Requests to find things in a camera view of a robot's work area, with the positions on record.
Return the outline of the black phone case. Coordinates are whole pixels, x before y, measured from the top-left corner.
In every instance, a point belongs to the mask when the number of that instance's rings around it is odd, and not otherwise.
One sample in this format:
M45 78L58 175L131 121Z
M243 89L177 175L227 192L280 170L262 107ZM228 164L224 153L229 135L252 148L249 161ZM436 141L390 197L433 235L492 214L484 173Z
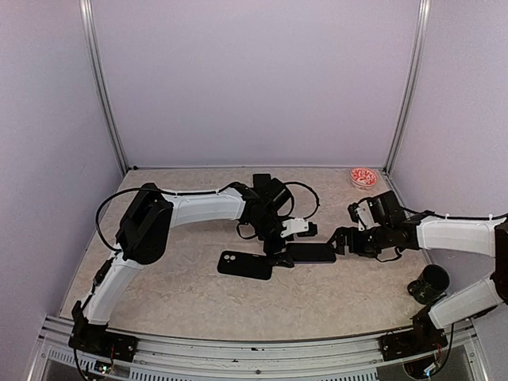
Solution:
M220 274L258 280L269 280L272 268L266 256L234 251L224 251L217 264Z

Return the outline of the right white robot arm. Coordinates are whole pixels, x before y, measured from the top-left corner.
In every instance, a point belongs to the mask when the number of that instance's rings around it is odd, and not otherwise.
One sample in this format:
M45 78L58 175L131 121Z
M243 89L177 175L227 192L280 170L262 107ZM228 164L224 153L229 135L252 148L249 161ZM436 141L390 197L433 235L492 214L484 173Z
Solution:
M416 212L403 207L392 190L362 198L348 206L352 226L335 229L327 244L337 255L356 254L377 260L382 251L394 249L400 258L405 250L449 252L485 256L492 273L441 297L417 313L406 335L406 346L423 352L437 334L458 321L473 318L507 302L507 216L440 215L431 210Z

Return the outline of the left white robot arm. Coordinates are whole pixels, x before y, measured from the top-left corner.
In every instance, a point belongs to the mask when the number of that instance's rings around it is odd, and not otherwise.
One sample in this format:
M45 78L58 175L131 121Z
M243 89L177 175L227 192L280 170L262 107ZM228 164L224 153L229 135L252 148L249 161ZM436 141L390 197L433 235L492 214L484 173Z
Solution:
M78 300L72 318L80 340L91 351L111 345L112 311L127 286L144 267L165 253L171 229L207 221L250 225L262 240L283 242L279 210L292 199L287 186L269 179L258 187L233 182L217 190L162 190L155 183L134 188L134 199L120 220L110 256L96 272L88 295Z

